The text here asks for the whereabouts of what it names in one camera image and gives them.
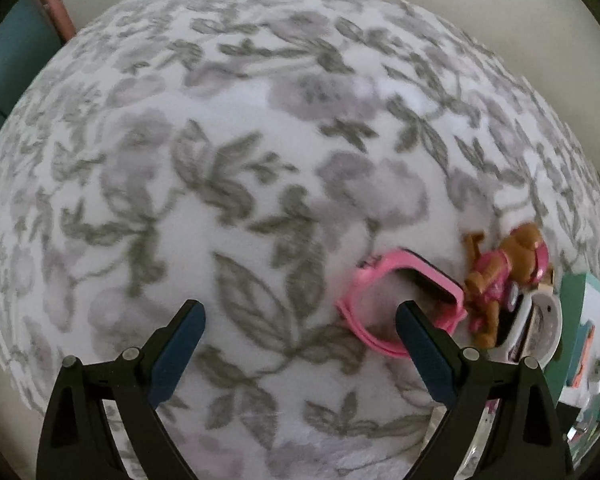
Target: white toy vehicle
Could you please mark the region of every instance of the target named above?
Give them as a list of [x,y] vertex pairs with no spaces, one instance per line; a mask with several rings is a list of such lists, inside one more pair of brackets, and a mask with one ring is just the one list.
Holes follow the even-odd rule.
[[558,347],[562,333],[560,299],[543,290],[525,292],[515,316],[503,343],[488,350],[489,358],[515,363],[523,357],[532,356],[545,368]]

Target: bed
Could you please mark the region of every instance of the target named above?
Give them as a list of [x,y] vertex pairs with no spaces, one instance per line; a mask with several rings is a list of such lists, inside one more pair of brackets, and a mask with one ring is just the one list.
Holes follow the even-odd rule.
[[114,358],[195,298],[208,329],[158,413],[201,480],[400,478],[435,403],[334,300],[397,246],[462,280],[462,232],[493,244],[527,220],[558,280],[600,279],[600,178],[580,143],[439,16],[123,0],[0,133],[0,363],[43,413],[66,355]]

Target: gray leaf pattern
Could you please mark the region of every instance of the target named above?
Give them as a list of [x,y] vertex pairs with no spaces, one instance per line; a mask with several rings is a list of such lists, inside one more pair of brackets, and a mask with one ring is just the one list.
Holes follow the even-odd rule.
[[272,449],[278,430],[278,404],[257,386],[245,386],[238,402],[238,416],[244,427],[264,449]]
[[595,168],[441,18],[381,0],[123,0],[0,133],[0,363],[43,413],[65,355],[115,358],[198,298],[208,330],[159,415],[201,478],[403,472],[432,399],[333,302],[370,253],[461,269],[457,232],[529,219],[558,278],[600,279]]
[[219,430],[224,428],[234,419],[234,393],[225,394],[214,400],[208,408],[205,428]]
[[216,253],[214,259],[216,285],[227,315],[258,346],[287,351],[292,343],[288,310],[249,269],[223,254]]

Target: kids smartwatch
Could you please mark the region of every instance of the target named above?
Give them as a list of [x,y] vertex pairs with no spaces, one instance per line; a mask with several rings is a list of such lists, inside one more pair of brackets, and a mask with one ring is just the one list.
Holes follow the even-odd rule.
[[352,283],[336,302],[336,307],[350,330],[369,348],[390,357],[404,358],[409,357],[409,353],[402,343],[398,340],[394,342],[377,338],[366,329],[356,315],[357,305],[364,292],[372,284],[396,270],[409,271],[414,283],[438,300],[437,315],[432,322],[437,328],[452,334],[467,312],[463,306],[462,286],[413,251],[400,248],[360,263]]

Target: toy figure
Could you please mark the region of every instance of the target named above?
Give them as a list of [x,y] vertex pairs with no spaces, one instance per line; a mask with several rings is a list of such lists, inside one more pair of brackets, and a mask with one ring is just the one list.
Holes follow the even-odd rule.
[[522,287],[539,283],[549,266],[549,253],[533,222],[513,229],[496,250],[481,253],[478,245],[483,240],[484,232],[470,233],[462,239],[471,268],[464,288],[465,303],[474,314],[484,317],[474,344],[488,349],[496,345],[500,303],[507,281]]

